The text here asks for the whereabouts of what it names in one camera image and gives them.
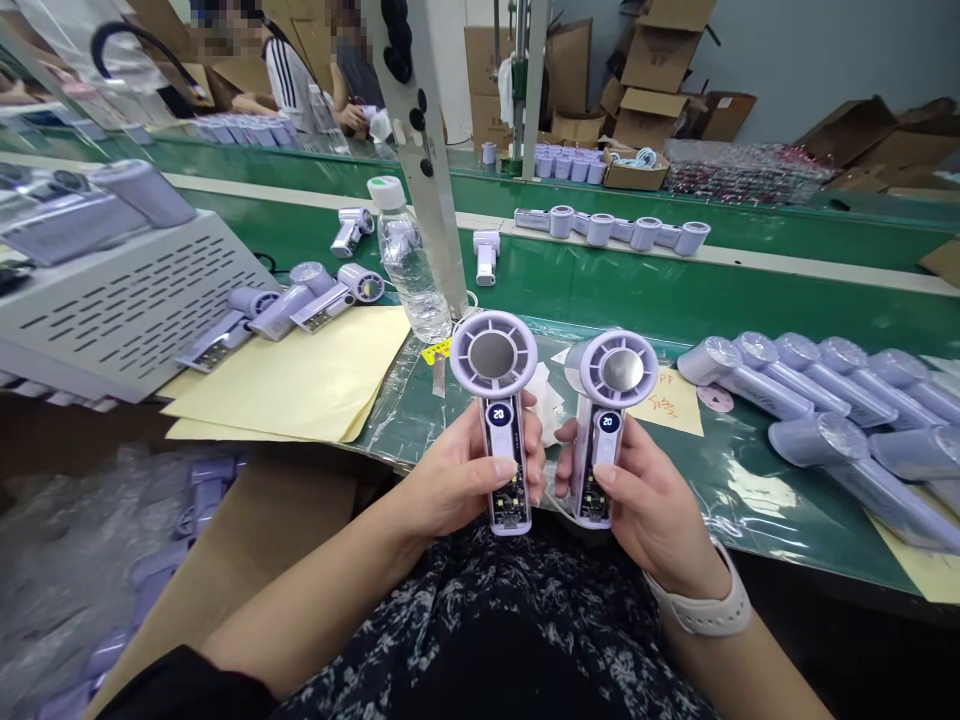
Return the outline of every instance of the digital display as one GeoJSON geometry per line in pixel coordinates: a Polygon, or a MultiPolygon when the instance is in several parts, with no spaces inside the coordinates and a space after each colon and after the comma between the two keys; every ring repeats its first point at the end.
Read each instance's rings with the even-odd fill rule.
{"type": "Polygon", "coordinates": [[[487,420],[490,421],[491,425],[496,427],[505,427],[510,424],[512,419],[513,413],[510,411],[510,408],[503,403],[491,405],[487,409],[487,420]]]}
{"type": "Polygon", "coordinates": [[[615,433],[620,429],[620,416],[617,413],[604,413],[600,416],[600,429],[604,432],[615,433]]]}

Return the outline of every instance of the person's right hand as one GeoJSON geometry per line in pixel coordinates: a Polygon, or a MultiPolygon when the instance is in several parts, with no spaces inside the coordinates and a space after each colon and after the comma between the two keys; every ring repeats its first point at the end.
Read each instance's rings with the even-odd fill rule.
{"type": "Polygon", "coordinates": [[[347,105],[340,111],[340,123],[351,130],[366,130],[367,118],[357,105],[347,105]]]}
{"type": "MultiPolygon", "coordinates": [[[[556,493],[567,494],[573,473],[576,418],[557,431],[569,443],[557,463],[556,493]]],[[[640,423],[623,418],[618,466],[600,463],[594,477],[613,500],[617,542],[664,590],[688,598],[722,600],[730,571],[710,542],[693,491],[640,423]]]]}

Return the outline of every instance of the fan head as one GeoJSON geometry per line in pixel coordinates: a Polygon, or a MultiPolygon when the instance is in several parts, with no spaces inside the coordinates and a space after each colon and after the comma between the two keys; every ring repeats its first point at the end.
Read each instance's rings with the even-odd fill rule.
{"type": "Polygon", "coordinates": [[[520,318],[484,310],[462,321],[450,343],[457,381],[477,397],[516,395],[537,367],[537,343],[520,318]]]}

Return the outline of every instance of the yellow sticky note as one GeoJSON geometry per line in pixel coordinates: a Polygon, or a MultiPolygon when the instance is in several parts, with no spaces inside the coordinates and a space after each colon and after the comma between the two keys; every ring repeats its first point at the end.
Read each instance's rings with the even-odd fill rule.
{"type": "MultiPolygon", "coordinates": [[[[960,527],[960,519],[930,493],[916,486],[910,486],[910,489],[938,510],[941,515],[950,519],[954,525],[960,527]]],[[[910,547],[873,515],[870,515],[870,521],[897,562],[927,600],[960,605],[960,556],[910,547]]]]}
{"type": "Polygon", "coordinates": [[[356,437],[355,422],[409,330],[402,307],[375,306],[315,335],[254,338],[163,413],[319,442],[356,437]]]}
{"type": "Polygon", "coordinates": [[[697,388],[673,368],[660,368],[653,393],[627,412],[638,420],[703,437],[697,388]]]}

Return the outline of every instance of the hand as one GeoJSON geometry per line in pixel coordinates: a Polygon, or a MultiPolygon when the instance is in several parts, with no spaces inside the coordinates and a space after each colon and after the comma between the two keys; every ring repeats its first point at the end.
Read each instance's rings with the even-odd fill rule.
{"type": "Polygon", "coordinates": [[[340,111],[340,124],[346,125],[351,130],[366,130],[367,118],[356,105],[347,105],[340,111]]]}
{"type": "MultiPolygon", "coordinates": [[[[572,443],[576,418],[556,433],[572,443]]],[[[567,494],[573,473],[573,445],[557,463],[557,496],[567,494]]],[[[619,467],[600,463],[594,477],[613,500],[613,535],[633,561],[667,592],[688,598],[722,600],[730,593],[727,566],[710,542],[700,507],[670,458],[640,423],[623,418],[619,467]]]]}
{"type": "MultiPolygon", "coordinates": [[[[523,407],[537,404],[526,390],[523,407]]],[[[530,504],[538,505],[546,487],[543,466],[546,454],[540,436],[543,426],[530,410],[523,411],[523,448],[527,456],[530,504]]],[[[517,473],[509,458],[484,454],[480,403],[470,407],[443,431],[417,467],[384,501],[393,504],[392,517],[407,525],[410,535],[439,537],[468,525],[487,509],[487,496],[506,485],[517,473]]]]}

